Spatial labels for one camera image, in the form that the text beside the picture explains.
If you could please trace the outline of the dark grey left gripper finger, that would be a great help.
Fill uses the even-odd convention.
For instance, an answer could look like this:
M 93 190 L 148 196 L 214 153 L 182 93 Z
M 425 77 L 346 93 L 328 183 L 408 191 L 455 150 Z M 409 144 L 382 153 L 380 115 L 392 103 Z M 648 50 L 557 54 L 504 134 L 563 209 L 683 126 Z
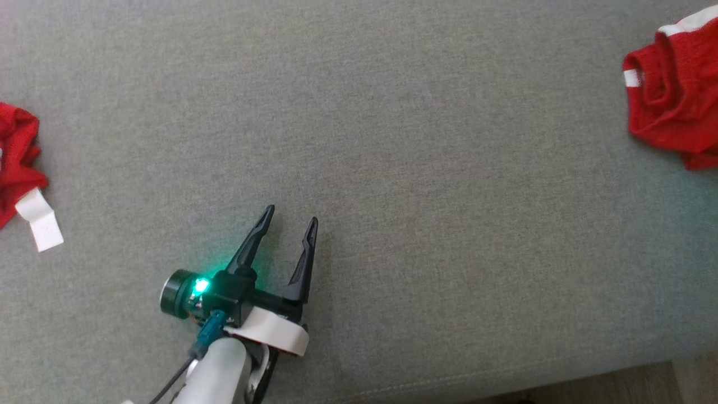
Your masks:
M 312 217 L 307 231 L 302 240 L 302 255 L 298 259 L 297 266 L 292 274 L 289 283 L 284 288 L 283 297 L 295 304 L 307 304 L 310 295 L 312 282 L 312 271 L 315 261 L 316 238 L 318 235 L 319 222 Z
M 254 259 L 261 245 L 261 241 L 267 234 L 275 213 L 274 204 L 267 205 L 260 215 L 254 227 L 241 243 L 230 263 L 226 266 L 226 273 L 234 278 L 257 279 L 257 272 L 253 268 Z

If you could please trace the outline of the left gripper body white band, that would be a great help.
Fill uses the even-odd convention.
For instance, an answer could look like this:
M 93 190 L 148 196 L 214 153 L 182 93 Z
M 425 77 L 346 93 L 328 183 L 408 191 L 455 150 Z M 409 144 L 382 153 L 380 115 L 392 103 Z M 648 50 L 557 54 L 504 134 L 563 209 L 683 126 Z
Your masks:
M 309 342 L 302 324 L 309 293 L 310 276 L 305 274 L 295 274 L 282 296 L 257 290 L 252 277 L 216 274 L 210 282 L 210 309 L 226 315 L 223 332 L 231 337 L 303 356 Z

